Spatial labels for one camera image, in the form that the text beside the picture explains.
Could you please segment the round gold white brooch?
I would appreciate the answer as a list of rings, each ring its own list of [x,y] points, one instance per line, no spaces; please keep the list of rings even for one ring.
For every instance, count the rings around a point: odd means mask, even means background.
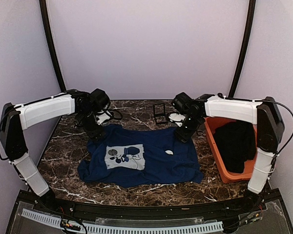
[[[173,155],[173,151],[171,151],[171,150],[166,150],[165,153],[168,155]]]

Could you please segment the black brooch box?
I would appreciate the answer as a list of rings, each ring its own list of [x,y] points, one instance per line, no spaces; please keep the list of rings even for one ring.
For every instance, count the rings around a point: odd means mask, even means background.
[[[153,117],[156,125],[167,124],[165,103],[153,104]]]

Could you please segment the blue printed t-shirt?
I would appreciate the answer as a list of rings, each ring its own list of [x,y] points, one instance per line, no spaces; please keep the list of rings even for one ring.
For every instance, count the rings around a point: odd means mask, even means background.
[[[80,179],[86,183],[114,183],[123,188],[149,184],[201,183],[203,173],[193,142],[175,138],[174,127],[153,131],[134,131],[121,125],[104,127],[103,139],[89,141],[90,160],[78,166]],[[110,156],[110,149],[117,150]]]

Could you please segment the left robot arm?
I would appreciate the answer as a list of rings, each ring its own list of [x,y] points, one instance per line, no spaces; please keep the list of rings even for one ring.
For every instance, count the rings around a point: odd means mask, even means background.
[[[109,104],[110,98],[101,89],[91,93],[72,89],[28,103],[4,105],[0,149],[49,213],[59,209],[59,201],[50,195],[51,188],[37,168],[38,157],[31,156],[28,148],[39,139],[43,142],[35,147],[35,152],[46,145],[55,120],[68,115],[76,116],[77,125],[91,140],[99,140],[104,135],[102,124],[112,118],[107,109]]]

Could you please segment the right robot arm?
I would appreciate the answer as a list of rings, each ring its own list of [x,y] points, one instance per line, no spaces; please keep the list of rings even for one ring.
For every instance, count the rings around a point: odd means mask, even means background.
[[[227,118],[250,123],[257,127],[257,156],[248,182],[248,193],[240,199],[239,207],[249,212],[258,204],[258,196],[263,191],[266,181],[273,173],[277,157],[283,150],[279,147],[285,125],[278,109],[282,103],[272,97],[265,99],[240,99],[203,94],[196,99],[182,92],[175,96],[172,106],[184,116],[181,125],[175,130],[176,137],[187,142],[197,128],[208,117]]]

